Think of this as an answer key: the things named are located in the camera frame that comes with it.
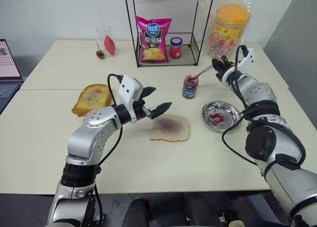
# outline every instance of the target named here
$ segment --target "spoon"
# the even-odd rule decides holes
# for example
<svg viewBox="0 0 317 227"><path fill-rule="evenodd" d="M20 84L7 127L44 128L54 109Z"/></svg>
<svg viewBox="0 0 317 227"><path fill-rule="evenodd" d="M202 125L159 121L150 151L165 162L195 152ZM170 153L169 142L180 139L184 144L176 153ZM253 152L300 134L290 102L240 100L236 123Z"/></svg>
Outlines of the spoon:
<svg viewBox="0 0 317 227"><path fill-rule="evenodd" d="M202 75L203 73L205 73L205 72L211 70L212 68L213 68L213 67L212 67L212 65L211 65L211 66L207 67L205 70L203 70L202 72L200 72L199 74L190 76L190 77L188 78L188 81L194 81L194 80L198 79L198 77L199 77L200 75Z"/></svg>

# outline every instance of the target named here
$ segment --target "table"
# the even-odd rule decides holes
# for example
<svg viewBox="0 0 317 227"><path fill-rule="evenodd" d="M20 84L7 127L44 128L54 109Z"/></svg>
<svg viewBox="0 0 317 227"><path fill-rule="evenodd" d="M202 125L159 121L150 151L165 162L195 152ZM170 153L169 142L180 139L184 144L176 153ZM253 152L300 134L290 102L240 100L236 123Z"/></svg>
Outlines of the table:
<svg viewBox="0 0 317 227"><path fill-rule="evenodd" d="M211 64L202 52L198 66L141 67L137 68L132 42L115 42L117 55L100 60L96 57L95 41L57 40L21 87L22 90L83 89L91 84L106 84L109 73L128 74L145 86L158 90L181 90L186 75L198 74ZM258 43L253 47L256 60L249 74L275 89L288 85L270 62ZM200 90L225 89L214 71L200 77Z"/></svg>
<svg viewBox="0 0 317 227"><path fill-rule="evenodd" d="M80 92L20 90L15 95L0 116L0 193L55 193L68 138L82 122L82 118L71 113ZM281 114L306 147L307 158L302 167L317 172L317 131L288 90L276 90L275 94ZM150 109L172 101L168 114L187 117L190 137L176 143L151 141L151 120L126 124L119 146L97 176L99 193L268 189L259 169L229 151L221 134L204 124L203 105L218 99L242 109L230 90L201 90L192 100L184 99L180 90L159 90L147 97L146 106ZM245 127L243 122L226 139L246 155ZM118 132L108 140L104 154L117 136Z"/></svg>

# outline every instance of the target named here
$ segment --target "metal plate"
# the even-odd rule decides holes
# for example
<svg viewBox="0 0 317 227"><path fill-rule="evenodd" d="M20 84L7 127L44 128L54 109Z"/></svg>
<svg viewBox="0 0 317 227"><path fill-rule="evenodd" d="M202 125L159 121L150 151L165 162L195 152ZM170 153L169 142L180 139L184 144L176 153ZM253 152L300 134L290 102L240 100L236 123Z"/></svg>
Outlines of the metal plate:
<svg viewBox="0 0 317 227"><path fill-rule="evenodd" d="M231 104L224 101L212 101L203 107L203 119L209 128L224 132L240 119L240 115L238 109Z"/></svg>

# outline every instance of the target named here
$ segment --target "orange jar lid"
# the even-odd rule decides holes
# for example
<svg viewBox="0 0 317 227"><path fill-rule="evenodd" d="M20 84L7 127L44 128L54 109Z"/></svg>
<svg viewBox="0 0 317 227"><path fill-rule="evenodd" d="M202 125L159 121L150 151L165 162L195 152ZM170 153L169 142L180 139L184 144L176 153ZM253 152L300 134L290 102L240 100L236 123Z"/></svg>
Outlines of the orange jar lid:
<svg viewBox="0 0 317 227"><path fill-rule="evenodd" d="M247 8L237 3L221 6L216 15L220 22L233 25L245 25L251 18Z"/></svg>

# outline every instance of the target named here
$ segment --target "bag of chips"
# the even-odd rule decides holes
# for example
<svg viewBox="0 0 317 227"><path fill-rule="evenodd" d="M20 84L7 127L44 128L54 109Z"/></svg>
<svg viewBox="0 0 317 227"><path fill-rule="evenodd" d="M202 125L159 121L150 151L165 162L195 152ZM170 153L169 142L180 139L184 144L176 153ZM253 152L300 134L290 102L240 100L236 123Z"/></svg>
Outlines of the bag of chips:
<svg viewBox="0 0 317 227"><path fill-rule="evenodd" d="M146 20L135 16L141 32L141 60L144 62L168 63L166 54L165 36L171 18L154 18Z"/></svg>

